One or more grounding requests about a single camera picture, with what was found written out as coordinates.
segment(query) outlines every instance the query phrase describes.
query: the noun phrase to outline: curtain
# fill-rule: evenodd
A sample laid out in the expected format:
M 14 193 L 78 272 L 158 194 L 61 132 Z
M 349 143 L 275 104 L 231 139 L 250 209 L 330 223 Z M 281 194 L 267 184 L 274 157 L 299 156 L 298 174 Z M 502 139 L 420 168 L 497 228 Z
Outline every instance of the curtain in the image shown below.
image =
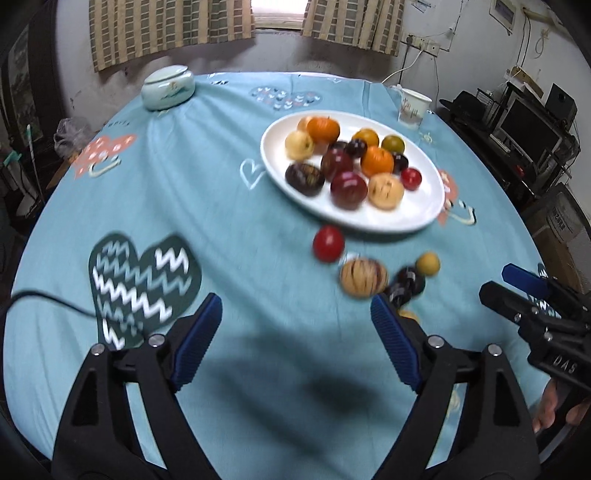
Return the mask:
M 89 0 L 95 71 L 200 43 L 252 38 L 251 0 Z
M 398 55 L 405 0 L 309 0 L 301 34 Z

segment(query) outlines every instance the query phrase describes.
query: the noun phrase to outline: white oval plate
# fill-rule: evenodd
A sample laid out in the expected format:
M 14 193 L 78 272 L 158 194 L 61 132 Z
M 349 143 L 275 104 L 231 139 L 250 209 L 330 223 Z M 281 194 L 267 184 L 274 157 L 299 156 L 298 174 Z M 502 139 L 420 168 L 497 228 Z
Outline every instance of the white oval plate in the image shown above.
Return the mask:
M 389 212 L 377 209 L 368 200 L 354 211 L 339 209 L 330 198 L 329 182 L 326 182 L 322 191 L 315 197 L 302 195 L 285 180 L 285 171 L 293 163 L 285 153 L 285 139 L 297 129 L 299 121 L 306 116 L 329 116 L 337 120 L 340 123 L 340 140 L 349 141 L 362 128 L 375 130 L 380 141 L 387 135 L 398 135 L 404 140 L 404 154 L 409 165 L 423 175 L 421 186 L 414 192 L 406 191 L 398 208 Z M 285 116 L 265 131 L 261 140 L 261 155 L 267 172 L 288 197 L 322 218 L 356 230 L 376 233 L 412 232 L 429 225 L 443 209 L 443 182 L 429 157 L 396 130 L 359 115 L 335 111 L 306 111 Z M 315 155 L 307 162 L 320 167 L 321 160 L 320 155 Z

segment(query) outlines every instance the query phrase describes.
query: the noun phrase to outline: orange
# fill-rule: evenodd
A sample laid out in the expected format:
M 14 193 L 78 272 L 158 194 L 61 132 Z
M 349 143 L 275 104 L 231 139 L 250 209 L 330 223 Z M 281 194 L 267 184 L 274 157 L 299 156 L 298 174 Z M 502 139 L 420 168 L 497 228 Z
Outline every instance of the orange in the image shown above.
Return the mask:
M 379 136 L 370 128 L 362 128 L 353 135 L 351 140 L 357 140 L 358 138 L 367 143 L 368 147 L 379 147 Z
M 307 128 L 315 143 L 331 144 L 339 139 L 340 125 L 332 118 L 315 116 L 308 122 Z
M 361 159 L 361 172 L 369 179 L 378 173 L 392 173 L 393 170 L 394 157 L 383 148 L 369 147 Z

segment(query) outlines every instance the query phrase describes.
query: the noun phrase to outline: round table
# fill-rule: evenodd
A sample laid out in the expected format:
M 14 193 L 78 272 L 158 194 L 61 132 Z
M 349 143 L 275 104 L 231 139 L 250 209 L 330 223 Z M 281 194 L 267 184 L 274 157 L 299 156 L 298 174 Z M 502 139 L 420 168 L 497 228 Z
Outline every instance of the round table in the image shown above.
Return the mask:
M 527 401 L 540 396 L 547 377 L 527 365 L 515 326 L 478 299 L 483 283 L 502 281 L 505 264 L 537 271 L 540 257 L 501 188 L 441 119 L 429 113 L 410 131 L 397 121 L 396 91 L 363 80 L 221 73 L 196 82 L 178 107 L 148 112 L 138 98 L 106 124 L 27 244 L 14 290 L 48 292 L 97 317 L 42 299 L 23 300 L 8 315 L 8 406 L 38 450 L 51 457 L 69 389 L 94 343 L 133 346 L 139 327 L 165 332 L 215 292 L 222 324 L 177 398 L 219 475 L 373 476 L 415 394 L 388 359 L 369 300 L 346 296 L 338 267 L 313 257 L 323 222 L 272 184 L 259 153 L 272 122 L 312 109 L 397 129 L 440 169 L 449 211 L 409 235 L 345 231 L 346 250 L 379 259 L 391 274 L 436 251 L 440 274 L 407 309 L 457 348 L 501 345 Z M 103 162 L 89 169 L 97 158 Z M 116 321 L 103 324 L 105 317 Z M 163 465 L 139 391 L 128 392 L 146 459 Z M 458 387 L 432 464 L 447 457 L 461 397 Z

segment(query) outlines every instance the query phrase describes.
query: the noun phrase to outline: speaker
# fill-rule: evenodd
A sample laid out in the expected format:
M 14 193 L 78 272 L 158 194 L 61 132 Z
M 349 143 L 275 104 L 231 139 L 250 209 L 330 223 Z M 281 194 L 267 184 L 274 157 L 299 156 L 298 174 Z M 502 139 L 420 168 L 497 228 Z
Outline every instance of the speaker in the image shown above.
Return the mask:
M 553 84 L 546 100 L 546 110 L 559 122 L 565 123 L 565 130 L 570 130 L 577 115 L 577 105 L 573 98 L 558 85 Z

